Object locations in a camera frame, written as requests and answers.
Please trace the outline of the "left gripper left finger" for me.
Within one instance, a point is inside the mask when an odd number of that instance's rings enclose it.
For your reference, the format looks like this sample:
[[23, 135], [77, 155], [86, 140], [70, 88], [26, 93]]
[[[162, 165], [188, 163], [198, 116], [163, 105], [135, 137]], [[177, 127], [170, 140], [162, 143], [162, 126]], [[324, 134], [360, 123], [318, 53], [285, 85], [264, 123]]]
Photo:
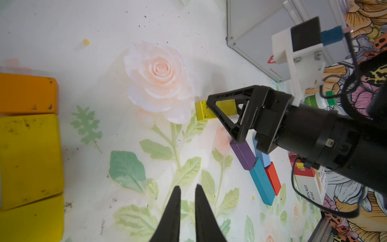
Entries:
[[159, 225], [149, 242], [179, 242], [181, 189], [175, 186]]

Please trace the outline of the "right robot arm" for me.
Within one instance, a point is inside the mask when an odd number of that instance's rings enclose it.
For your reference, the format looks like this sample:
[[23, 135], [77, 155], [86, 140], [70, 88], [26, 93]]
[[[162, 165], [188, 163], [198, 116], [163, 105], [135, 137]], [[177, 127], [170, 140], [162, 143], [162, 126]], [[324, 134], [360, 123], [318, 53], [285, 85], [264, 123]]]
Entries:
[[281, 147], [308, 168], [325, 167], [383, 195], [387, 193], [387, 87], [379, 88], [368, 118], [343, 99], [345, 115], [305, 104], [267, 86], [213, 94], [208, 108], [241, 144], [255, 130], [257, 149]]

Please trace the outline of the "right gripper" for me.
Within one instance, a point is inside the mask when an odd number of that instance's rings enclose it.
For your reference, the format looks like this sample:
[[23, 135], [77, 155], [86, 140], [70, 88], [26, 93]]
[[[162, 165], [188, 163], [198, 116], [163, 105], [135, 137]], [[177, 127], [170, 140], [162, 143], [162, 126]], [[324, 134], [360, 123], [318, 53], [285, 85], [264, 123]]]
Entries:
[[[228, 100], [235, 102], [237, 122], [217, 105]], [[293, 106], [292, 102], [290, 94], [253, 85], [209, 95], [207, 107], [239, 144], [255, 127], [255, 148], [263, 153], [269, 154], [280, 147], [299, 155], [308, 167], [348, 167], [362, 142], [358, 123], [336, 111], [304, 104]]]

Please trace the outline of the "purple block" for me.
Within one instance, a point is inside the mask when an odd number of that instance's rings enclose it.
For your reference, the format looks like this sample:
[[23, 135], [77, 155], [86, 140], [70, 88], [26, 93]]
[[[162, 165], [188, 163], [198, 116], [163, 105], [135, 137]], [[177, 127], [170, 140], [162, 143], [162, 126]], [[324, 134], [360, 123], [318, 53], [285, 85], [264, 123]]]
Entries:
[[231, 140], [230, 146], [242, 167], [248, 171], [252, 170], [257, 160], [247, 141], [239, 144], [234, 140]]

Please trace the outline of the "red block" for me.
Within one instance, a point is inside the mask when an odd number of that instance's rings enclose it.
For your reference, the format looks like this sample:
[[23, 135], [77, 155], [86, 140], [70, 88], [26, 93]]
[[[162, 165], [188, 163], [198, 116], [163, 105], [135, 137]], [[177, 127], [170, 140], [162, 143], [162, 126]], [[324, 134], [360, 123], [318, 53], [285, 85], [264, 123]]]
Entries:
[[275, 192], [275, 195], [278, 196], [280, 191], [281, 191], [281, 183], [280, 183], [280, 180], [279, 180], [279, 177], [278, 177], [278, 174], [277, 174], [277, 171], [276, 171], [276, 168], [275, 168], [275, 165], [273, 162], [271, 162], [271, 164], [267, 167], [265, 167], [265, 172], [269, 178], [269, 181], [272, 185], [272, 188]]

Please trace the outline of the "orange block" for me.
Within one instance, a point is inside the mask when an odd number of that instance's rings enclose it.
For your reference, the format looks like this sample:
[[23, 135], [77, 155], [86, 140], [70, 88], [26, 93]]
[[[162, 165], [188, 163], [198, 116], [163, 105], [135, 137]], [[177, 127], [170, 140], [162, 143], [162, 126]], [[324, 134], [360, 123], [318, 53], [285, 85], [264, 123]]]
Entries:
[[58, 115], [58, 94], [54, 78], [1, 73], [1, 115]]

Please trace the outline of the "yellow small block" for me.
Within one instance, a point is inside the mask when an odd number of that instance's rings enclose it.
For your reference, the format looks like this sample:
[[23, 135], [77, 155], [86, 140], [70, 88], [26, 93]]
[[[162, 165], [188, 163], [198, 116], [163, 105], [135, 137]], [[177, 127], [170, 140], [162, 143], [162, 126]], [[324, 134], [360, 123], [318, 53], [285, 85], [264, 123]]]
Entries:
[[63, 163], [56, 115], [1, 118], [1, 187], [4, 210], [63, 192]]

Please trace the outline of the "light blue block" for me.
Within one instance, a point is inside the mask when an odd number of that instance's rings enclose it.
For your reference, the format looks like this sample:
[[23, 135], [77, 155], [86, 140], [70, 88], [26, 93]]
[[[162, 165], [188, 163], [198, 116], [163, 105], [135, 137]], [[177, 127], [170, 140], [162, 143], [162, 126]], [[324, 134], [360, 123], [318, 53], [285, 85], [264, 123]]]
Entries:
[[257, 141], [253, 137], [253, 143], [254, 143], [254, 149], [255, 149], [255, 154], [256, 158], [259, 158], [263, 167], [266, 168], [271, 165], [271, 159], [268, 154], [265, 154], [257, 149]]

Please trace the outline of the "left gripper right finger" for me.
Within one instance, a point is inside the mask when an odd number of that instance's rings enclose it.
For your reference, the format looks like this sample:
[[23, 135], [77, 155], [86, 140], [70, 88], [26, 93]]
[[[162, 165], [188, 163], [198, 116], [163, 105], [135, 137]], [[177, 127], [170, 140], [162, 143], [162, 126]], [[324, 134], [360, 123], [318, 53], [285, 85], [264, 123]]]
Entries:
[[200, 184], [195, 190], [195, 223], [197, 242], [226, 242]]

